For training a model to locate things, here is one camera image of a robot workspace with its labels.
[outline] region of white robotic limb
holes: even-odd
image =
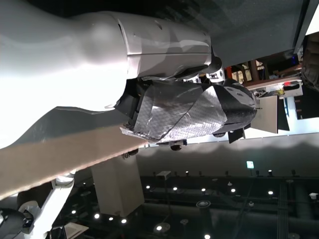
[[[24,0],[0,0],[0,53],[0,148],[55,107],[112,110],[127,79],[211,63],[200,30],[106,11],[65,19]]]
[[[27,210],[34,221],[30,228],[25,228],[17,239],[44,239],[51,230],[74,185],[74,173],[59,176],[52,183],[52,190],[40,208],[36,201],[25,202],[19,211]]]

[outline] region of black object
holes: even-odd
[[[138,152],[139,152],[139,149],[137,148],[137,149],[134,149],[134,150],[128,152],[128,154],[129,154],[129,156],[133,156],[133,155],[138,154]]]
[[[51,230],[51,239],[67,239],[64,226]]]
[[[225,132],[224,133],[213,133],[213,136],[215,136],[216,138],[221,138],[225,136]]]
[[[284,100],[277,100],[277,129],[290,131]]]
[[[181,150],[181,146],[180,146],[180,145],[173,145],[173,146],[171,146],[170,148],[171,148],[171,150],[173,150],[173,151],[180,151],[180,150]]]
[[[24,225],[23,228],[30,228],[34,221],[34,216],[27,210],[24,210]]]
[[[318,91],[316,91],[314,88],[310,89],[308,86],[305,85],[303,85],[302,88],[304,95],[295,97],[297,119],[302,120],[319,117],[319,84]]]
[[[0,209],[3,222],[0,224],[0,239],[13,239],[22,230],[24,214],[13,209]]]
[[[236,140],[240,139],[243,136],[244,136],[243,128],[228,132],[229,143],[235,142]]]

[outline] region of white wall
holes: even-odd
[[[250,176],[246,161],[253,161],[263,175],[272,169],[275,176],[290,176],[295,169],[302,176],[319,176],[319,133],[190,144],[177,152],[150,147],[140,149],[137,159],[141,176],[163,170],[209,176],[224,176],[228,170],[233,176]]]
[[[306,35],[319,31],[319,6],[317,7],[315,14],[310,22]]]

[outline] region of aluminum foil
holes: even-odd
[[[122,133],[163,143],[204,136],[227,121],[213,86],[154,81],[143,98],[133,131]]]

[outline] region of cardboard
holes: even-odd
[[[0,149],[0,200],[145,144],[117,125]]]

